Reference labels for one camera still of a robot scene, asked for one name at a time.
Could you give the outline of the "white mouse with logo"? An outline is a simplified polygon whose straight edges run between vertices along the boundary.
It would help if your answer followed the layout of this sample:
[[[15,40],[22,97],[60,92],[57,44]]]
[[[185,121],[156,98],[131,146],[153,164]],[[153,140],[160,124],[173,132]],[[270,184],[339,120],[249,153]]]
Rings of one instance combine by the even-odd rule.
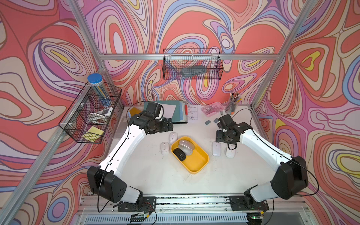
[[[178,134],[176,132],[171,132],[169,135],[169,143],[172,145],[178,140]]]

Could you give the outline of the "pale pink mouse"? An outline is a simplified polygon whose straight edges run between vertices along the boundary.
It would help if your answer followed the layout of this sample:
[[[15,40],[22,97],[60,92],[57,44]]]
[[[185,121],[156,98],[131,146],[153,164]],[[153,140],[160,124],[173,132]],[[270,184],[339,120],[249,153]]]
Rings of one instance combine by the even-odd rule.
[[[227,158],[234,158],[236,154],[236,146],[235,145],[229,145],[226,149],[226,157]]]

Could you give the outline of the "silver mouse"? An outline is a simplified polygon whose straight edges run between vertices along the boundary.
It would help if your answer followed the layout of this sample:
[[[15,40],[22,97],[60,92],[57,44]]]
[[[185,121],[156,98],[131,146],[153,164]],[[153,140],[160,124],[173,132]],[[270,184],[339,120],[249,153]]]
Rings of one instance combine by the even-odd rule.
[[[178,148],[182,150],[187,156],[190,156],[193,154],[195,146],[190,141],[182,139],[179,141]]]

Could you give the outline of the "black mouse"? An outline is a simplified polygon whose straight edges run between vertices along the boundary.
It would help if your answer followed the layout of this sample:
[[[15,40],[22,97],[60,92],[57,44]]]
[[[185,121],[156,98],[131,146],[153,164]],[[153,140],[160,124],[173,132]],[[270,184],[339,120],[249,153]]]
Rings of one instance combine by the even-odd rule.
[[[176,148],[173,151],[173,154],[182,162],[186,159],[186,154],[180,148]]]

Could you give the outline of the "yellow storage box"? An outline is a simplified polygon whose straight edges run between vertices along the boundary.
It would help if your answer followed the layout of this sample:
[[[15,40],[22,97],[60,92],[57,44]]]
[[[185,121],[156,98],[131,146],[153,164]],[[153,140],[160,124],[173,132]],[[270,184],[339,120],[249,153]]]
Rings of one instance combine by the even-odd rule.
[[[181,161],[175,154],[175,149],[180,141],[186,140],[194,145],[193,153]],[[171,153],[183,165],[183,167],[191,174],[200,172],[209,162],[209,155],[204,151],[193,139],[188,136],[181,137],[171,145]]]

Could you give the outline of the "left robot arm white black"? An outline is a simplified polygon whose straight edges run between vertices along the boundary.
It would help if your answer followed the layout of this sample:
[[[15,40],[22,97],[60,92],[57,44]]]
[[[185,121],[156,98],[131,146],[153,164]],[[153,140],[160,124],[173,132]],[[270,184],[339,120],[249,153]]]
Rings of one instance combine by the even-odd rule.
[[[88,169],[91,192],[113,203],[138,203],[142,193],[121,180],[123,168],[146,135],[168,131],[173,131],[171,118],[159,119],[146,112],[131,117],[124,135],[114,149],[98,166]]]

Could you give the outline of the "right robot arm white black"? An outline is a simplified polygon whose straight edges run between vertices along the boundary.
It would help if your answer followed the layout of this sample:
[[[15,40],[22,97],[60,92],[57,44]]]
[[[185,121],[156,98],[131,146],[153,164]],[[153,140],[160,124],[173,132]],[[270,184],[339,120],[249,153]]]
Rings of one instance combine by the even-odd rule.
[[[245,123],[237,124],[230,115],[218,119],[220,130],[216,132],[216,142],[237,145],[241,143],[258,154],[275,172],[271,181],[256,185],[244,193],[248,207],[267,199],[285,200],[308,187],[306,161],[301,156],[293,157],[276,148],[262,138]]]

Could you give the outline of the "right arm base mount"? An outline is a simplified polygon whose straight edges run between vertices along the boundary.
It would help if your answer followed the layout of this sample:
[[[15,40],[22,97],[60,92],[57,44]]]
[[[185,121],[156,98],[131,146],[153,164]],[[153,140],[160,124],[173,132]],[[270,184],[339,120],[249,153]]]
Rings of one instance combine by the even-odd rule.
[[[266,212],[269,210],[266,200],[256,202],[251,196],[229,196],[228,202],[233,211]]]

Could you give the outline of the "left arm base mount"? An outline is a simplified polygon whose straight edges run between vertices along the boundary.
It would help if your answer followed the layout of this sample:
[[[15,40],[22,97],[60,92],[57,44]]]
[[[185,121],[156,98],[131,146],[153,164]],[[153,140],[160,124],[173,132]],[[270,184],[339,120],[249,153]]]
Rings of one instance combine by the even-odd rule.
[[[157,198],[155,196],[142,196],[136,203],[120,202],[118,212],[152,212],[156,209]]]

